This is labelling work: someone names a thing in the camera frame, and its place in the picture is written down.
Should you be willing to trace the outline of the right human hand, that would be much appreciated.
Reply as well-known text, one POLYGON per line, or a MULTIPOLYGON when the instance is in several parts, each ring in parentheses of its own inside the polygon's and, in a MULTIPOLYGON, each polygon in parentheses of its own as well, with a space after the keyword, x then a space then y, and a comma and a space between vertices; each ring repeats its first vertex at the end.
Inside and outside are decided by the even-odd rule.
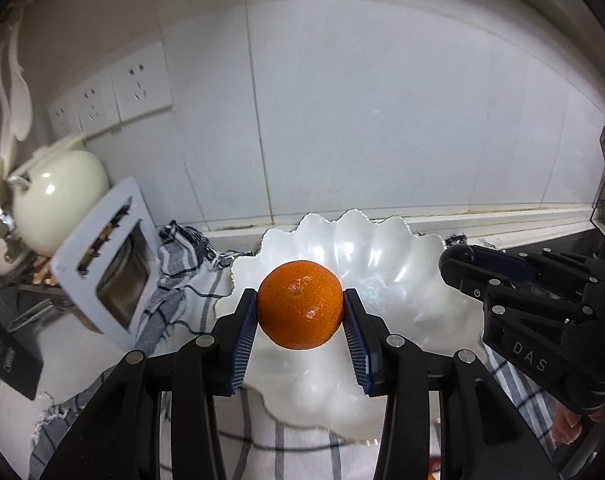
MULTIPOLYGON (((565 445, 575 442, 582 431, 581 419, 581 415, 570 411, 563 404, 559 404, 553 419, 553 439, 565 445)), ((600 410, 590 414, 589 419, 597 424, 603 424, 605 422, 605 405, 600 410)))

